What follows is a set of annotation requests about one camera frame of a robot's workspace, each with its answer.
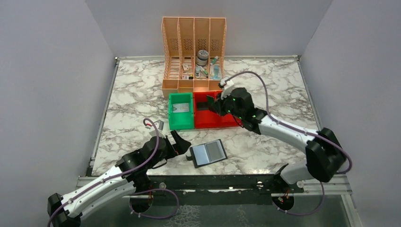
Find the red plastic bin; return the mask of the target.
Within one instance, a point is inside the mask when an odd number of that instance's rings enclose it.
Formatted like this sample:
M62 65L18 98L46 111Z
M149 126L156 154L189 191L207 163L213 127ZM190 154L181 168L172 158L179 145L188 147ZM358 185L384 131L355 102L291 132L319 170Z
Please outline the red plastic bin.
M241 121L233 115L227 113L219 116L216 114L212 123L213 128L237 127L242 126Z
M193 93L193 101L194 101L194 127L196 129L205 129L205 128L213 128L212 123L216 116L216 113L208 110L208 111L196 111L196 103L197 102L207 102L207 96L213 96L216 98L217 91L208 91L208 92L194 92Z

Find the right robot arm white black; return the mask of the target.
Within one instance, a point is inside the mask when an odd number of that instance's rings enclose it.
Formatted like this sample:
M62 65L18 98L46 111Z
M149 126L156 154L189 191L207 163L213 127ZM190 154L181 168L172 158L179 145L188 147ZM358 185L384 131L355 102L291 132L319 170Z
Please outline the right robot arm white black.
M287 187L302 180L316 179L329 182L346 161L346 155L333 131L323 128L310 131L274 118L266 110L254 106L252 96L245 88L235 88L230 95L207 97L209 110L225 116L231 114L248 131L270 136L304 152L306 161L282 166L273 177L276 187Z

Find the black credit card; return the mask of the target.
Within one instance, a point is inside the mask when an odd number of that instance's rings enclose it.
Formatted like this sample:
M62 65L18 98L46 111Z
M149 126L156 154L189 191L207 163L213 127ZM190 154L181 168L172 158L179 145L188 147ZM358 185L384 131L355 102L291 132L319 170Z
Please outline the black credit card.
M209 105L211 105L215 102L215 98L213 96L207 96L207 102Z

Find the green plastic bin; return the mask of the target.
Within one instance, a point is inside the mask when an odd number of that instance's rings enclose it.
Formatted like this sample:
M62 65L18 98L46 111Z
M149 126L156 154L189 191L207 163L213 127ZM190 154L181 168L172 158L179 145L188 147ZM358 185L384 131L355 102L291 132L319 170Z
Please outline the green plastic bin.
M171 130L194 129L192 93L171 93L168 99L168 123Z

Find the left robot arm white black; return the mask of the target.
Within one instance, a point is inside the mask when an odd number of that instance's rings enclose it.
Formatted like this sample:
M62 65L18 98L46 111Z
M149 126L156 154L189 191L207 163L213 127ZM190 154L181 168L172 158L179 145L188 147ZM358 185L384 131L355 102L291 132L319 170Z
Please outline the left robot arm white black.
M185 152L192 145L177 131L171 131L175 144L168 137L156 133L143 147L125 154L104 174L70 193L55 193L48 198L47 225L53 227L79 227L85 210L100 207L101 203L117 198L117 193L150 194L153 190L147 171L157 163Z

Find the black card holder wallet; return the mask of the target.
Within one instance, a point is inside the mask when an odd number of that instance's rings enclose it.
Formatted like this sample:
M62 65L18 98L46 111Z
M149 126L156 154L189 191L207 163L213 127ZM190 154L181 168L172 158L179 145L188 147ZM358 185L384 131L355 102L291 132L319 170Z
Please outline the black card holder wallet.
M195 168L228 159L221 139L190 147L189 152L186 160L192 161Z

